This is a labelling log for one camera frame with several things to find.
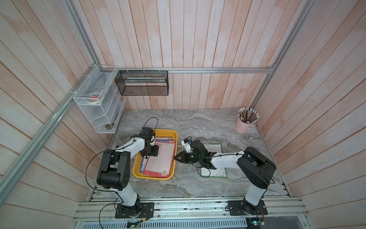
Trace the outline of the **pink red-bordered stationery paper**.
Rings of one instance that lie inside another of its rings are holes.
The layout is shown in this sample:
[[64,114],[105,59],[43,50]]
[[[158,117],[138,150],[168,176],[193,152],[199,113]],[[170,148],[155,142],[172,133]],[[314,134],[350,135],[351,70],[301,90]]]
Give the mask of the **pink red-bordered stationery paper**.
[[168,178],[171,175],[175,143],[158,142],[156,145],[159,147],[158,155],[149,156],[143,174],[157,178]]

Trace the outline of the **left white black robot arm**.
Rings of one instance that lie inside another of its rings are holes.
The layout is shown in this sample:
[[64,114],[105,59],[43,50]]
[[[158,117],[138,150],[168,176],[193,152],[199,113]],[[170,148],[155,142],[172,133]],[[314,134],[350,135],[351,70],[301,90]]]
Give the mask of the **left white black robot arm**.
[[144,127],[140,134],[132,136],[123,146],[103,152],[97,184],[105,191],[115,193],[120,200],[116,207],[117,219],[143,217],[145,211],[142,210],[140,197],[129,184],[131,158],[138,153],[157,156],[159,147],[154,144],[155,140],[155,131]]

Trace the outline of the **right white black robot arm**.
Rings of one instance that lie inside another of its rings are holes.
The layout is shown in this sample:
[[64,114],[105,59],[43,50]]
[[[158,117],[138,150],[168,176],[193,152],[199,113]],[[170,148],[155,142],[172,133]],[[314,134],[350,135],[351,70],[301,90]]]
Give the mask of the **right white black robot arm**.
[[276,165],[253,147],[247,147],[236,153],[217,153],[206,149],[200,140],[185,139],[182,141],[185,150],[174,157],[174,160],[192,164],[196,168],[211,170],[231,168],[240,169],[251,182],[243,200],[228,201],[226,211],[231,216],[264,216],[268,214],[264,194],[276,171]]

